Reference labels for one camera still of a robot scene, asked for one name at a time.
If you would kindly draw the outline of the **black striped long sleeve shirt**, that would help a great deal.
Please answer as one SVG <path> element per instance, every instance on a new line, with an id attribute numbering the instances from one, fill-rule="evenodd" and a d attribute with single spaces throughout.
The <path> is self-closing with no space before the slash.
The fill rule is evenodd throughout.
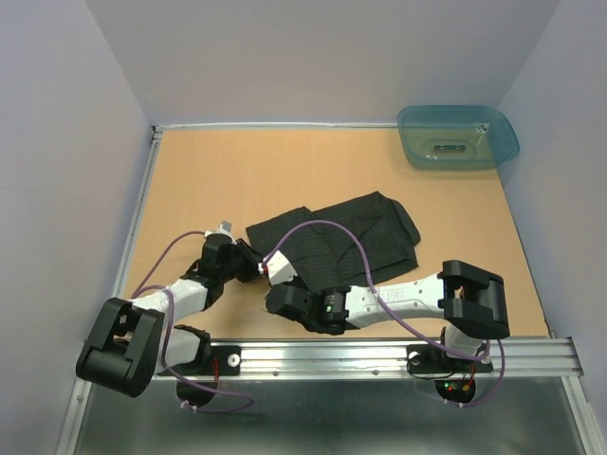
<path id="1" fill-rule="evenodd" d="M 362 246 L 374 283 L 418 267 L 415 248 L 421 235 L 400 202 L 378 191 L 318 210 L 300 207 L 246 228 L 250 245 L 266 256 L 283 236 L 304 222 L 279 246 L 299 278 L 312 291 L 367 284 Z"/>

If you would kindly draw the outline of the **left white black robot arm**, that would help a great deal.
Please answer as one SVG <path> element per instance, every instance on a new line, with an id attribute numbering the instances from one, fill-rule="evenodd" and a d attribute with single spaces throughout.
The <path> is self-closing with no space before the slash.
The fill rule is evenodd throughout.
<path id="1" fill-rule="evenodd" d="M 227 282 L 251 282 L 262 261 L 244 240 L 227 233 L 205 236 L 200 257 L 167 286 L 140 284 L 131 299 L 107 300 L 86 338 L 76 375 L 130 397 L 143 393 L 158 373 L 220 374 L 221 357 L 210 335 L 181 323 L 206 311 Z"/>

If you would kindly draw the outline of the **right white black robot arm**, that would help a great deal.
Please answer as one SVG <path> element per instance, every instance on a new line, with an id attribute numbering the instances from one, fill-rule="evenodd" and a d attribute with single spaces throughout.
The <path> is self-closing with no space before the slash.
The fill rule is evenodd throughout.
<path id="1" fill-rule="evenodd" d="M 299 283 L 273 285 L 266 296 L 270 314 L 300 323 L 309 332 L 340 336 L 388 320 L 441 319 L 434 344 L 407 349 L 414 375 L 490 372 L 482 361 L 488 343 L 510 336 L 502 277 L 461 261 L 446 261 L 427 278 L 380 286 L 345 286 L 313 292 Z"/>

